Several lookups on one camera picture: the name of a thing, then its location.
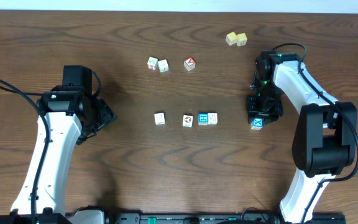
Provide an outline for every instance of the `wood grain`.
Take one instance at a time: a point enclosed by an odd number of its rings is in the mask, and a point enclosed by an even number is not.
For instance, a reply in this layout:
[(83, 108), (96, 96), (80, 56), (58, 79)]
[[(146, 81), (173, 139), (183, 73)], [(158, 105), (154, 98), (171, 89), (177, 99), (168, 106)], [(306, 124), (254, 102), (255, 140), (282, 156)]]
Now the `wood grain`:
[[(245, 31), (247, 45), (228, 46), (231, 31)], [(358, 110), (358, 15), (0, 11), (0, 78), (43, 92), (59, 85), (64, 65), (99, 74), (101, 97), (118, 119), (76, 147), (68, 212), (85, 205), (273, 210), (295, 173), (296, 111), (284, 96), (285, 115), (251, 131), (244, 103), (255, 57), (284, 42), (306, 44), (310, 73)], [(166, 58), (169, 72), (147, 70), (149, 56)], [(191, 72), (183, 66), (189, 56), (197, 61)], [(155, 126), (153, 114), (161, 110), (167, 124)], [(209, 110), (218, 112), (218, 125), (181, 126), (184, 113)], [(27, 102), (0, 91), (0, 214), (8, 214), (25, 179), (36, 120)], [(315, 211), (343, 212), (358, 223), (358, 174), (330, 184)]]

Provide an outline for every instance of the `blue and white cube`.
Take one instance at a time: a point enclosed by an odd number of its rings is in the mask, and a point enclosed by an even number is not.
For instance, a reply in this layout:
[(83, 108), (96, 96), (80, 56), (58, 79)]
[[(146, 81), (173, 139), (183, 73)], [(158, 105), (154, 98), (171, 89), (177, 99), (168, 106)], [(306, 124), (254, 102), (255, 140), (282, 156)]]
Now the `blue and white cube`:
[(198, 114), (198, 125), (207, 125), (208, 124), (208, 114), (201, 113)]
[(264, 126), (264, 120), (262, 118), (255, 118), (251, 124), (251, 129), (261, 130)]

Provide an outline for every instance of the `letter cube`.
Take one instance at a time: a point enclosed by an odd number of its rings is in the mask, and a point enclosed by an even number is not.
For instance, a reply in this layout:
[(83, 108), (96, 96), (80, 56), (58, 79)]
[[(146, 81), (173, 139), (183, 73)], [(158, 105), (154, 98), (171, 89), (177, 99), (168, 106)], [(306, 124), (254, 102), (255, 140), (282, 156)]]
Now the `letter cube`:
[(261, 130), (264, 126), (264, 120), (262, 118), (255, 118), (251, 123), (251, 129), (253, 130)]
[(207, 125), (208, 124), (208, 114), (200, 113), (198, 114), (198, 125)]
[(168, 62), (167, 59), (158, 61), (158, 67), (160, 68), (160, 72), (168, 71)]
[(217, 123), (218, 123), (218, 114), (208, 113), (208, 124), (217, 124)]
[(154, 114), (154, 120), (155, 120), (155, 125), (165, 124), (164, 113), (156, 113), (156, 114)]
[(247, 43), (247, 36), (246, 33), (238, 34), (237, 35), (237, 46), (243, 46)]
[(193, 116), (192, 115), (184, 115), (183, 116), (183, 127), (191, 127), (193, 124)]
[(157, 62), (158, 62), (157, 58), (149, 57), (149, 61), (147, 62), (147, 67), (151, 70), (156, 70)]
[(185, 60), (185, 68), (190, 71), (191, 69), (196, 67), (196, 62), (192, 57)]
[(231, 32), (230, 34), (228, 34), (226, 36), (226, 42), (229, 44), (229, 45), (233, 45), (237, 42), (237, 35), (235, 32)]

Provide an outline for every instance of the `white background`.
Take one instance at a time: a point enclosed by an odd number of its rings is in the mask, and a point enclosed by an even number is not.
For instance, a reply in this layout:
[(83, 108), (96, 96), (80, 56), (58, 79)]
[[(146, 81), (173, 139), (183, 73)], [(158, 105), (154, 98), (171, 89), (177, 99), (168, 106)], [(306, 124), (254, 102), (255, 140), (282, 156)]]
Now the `white background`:
[(357, 0), (0, 0), (0, 9), (358, 13)]

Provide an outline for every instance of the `cable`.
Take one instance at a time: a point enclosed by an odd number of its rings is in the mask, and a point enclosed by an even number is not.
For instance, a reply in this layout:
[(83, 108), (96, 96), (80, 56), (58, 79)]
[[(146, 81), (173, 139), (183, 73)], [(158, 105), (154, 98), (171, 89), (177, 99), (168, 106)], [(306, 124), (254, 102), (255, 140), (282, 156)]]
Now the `cable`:
[(328, 98), (326, 98), (323, 94), (322, 91), (319, 91), (306, 77), (305, 77), (305, 74), (303, 73), (303, 69), (301, 69), (301, 64), (303, 62), (303, 59), (305, 59), (306, 57), (306, 54), (308, 53), (308, 48), (303, 45), (303, 44), (297, 44), (297, 43), (286, 43), (286, 44), (280, 44), (276, 47), (274, 47), (272, 50), (275, 50), (279, 47), (283, 47), (283, 46), (287, 46), (287, 45), (295, 45), (295, 46), (299, 46), (301, 48), (303, 48), (304, 52), (303, 52), (303, 55), (302, 55), (302, 58), (299, 60), (299, 63), (298, 63), (298, 73), (302, 76), (302, 78), (305, 80), (305, 82), (318, 94), (318, 96), (325, 100), (330, 106), (332, 106), (335, 110), (335, 112), (347, 123), (347, 125), (349, 126), (349, 128), (351, 129), (351, 132), (352, 132), (352, 135), (353, 135), (353, 138), (354, 138), (354, 141), (356, 143), (356, 148), (357, 148), (357, 160), (356, 160), (356, 164), (352, 170), (352, 172), (345, 176), (345, 177), (341, 177), (341, 178), (338, 178), (338, 179), (324, 179), (324, 180), (321, 180), (319, 183), (318, 183), (318, 186), (315, 190), (315, 192), (313, 193), (312, 197), (310, 198), (310, 201), (308, 203), (308, 205), (306, 206), (305, 208), (305, 212), (303, 213), (302, 215), (302, 219), (301, 219), (301, 222), (300, 224), (304, 224), (305, 222), (305, 218), (306, 218), (306, 214), (308, 213), (308, 210), (310, 209), (311, 207), (311, 204), (313, 203), (314, 199), (316, 198), (320, 188), (323, 187), (323, 183), (325, 182), (341, 182), (341, 181), (345, 181), (345, 180), (349, 180), (350, 178), (354, 177), (355, 174), (357, 173), (358, 171), (358, 135), (357, 135), (357, 131), (355, 129), (355, 127), (353, 126), (353, 124), (351, 123), (351, 121), (349, 120), (349, 118), (346, 116), (346, 114), (343, 113), (343, 111), (338, 108), (337, 105), (335, 105), (331, 100), (329, 100)]
[(96, 81), (98, 81), (99, 83), (99, 87), (96, 90), (96, 92), (92, 95), (93, 98), (96, 98), (99, 96), (100, 92), (102, 91), (102, 82), (100, 81), (98, 75), (96, 74), (96, 72), (92, 71), (92, 75), (95, 77)]
[(45, 137), (44, 149), (42, 150), (42, 154), (41, 154), (40, 162), (38, 164), (37, 172), (35, 173), (34, 183), (33, 183), (32, 192), (31, 192), (31, 223), (36, 224), (35, 214), (37, 213), (37, 211), (36, 211), (36, 207), (35, 207), (35, 201), (37, 199), (38, 181), (40, 178), (42, 166), (44, 164), (45, 156), (47, 154), (48, 145), (49, 145), (49, 139), (50, 139), (49, 126), (48, 126), (47, 120), (45, 119), (45, 116), (42, 114), (40, 108), (27, 96), (27, 95), (37, 96), (38, 93), (24, 93), (24, 92), (20, 91), (20, 89), (5, 82), (4, 80), (0, 80), (0, 83), (2, 83), (3, 85), (10, 88), (10, 89), (7, 89), (7, 88), (0, 86), (0, 89), (11, 92), (11, 93), (17, 93), (20, 96), (22, 96), (24, 99), (26, 99), (31, 104), (31, 106), (33, 106), (34, 109), (37, 111), (38, 115), (40, 116), (40, 118), (45, 126), (46, 137)]
[[(249, 207), (247, 209), (245, 209), (243, 211), (243, 213), (241, 214), (241, 220), (244, 220), (244, 215), (250, 210), (250, 209), (254, 209), (254, 210), (259, 210), (258, 208), (255, 208), (255, 207)], [(262, 216), (262, 218), (265, 220), (265, 222), (267, 222), (267, 219), (265, 218), (264, 214), (260, 214)]]

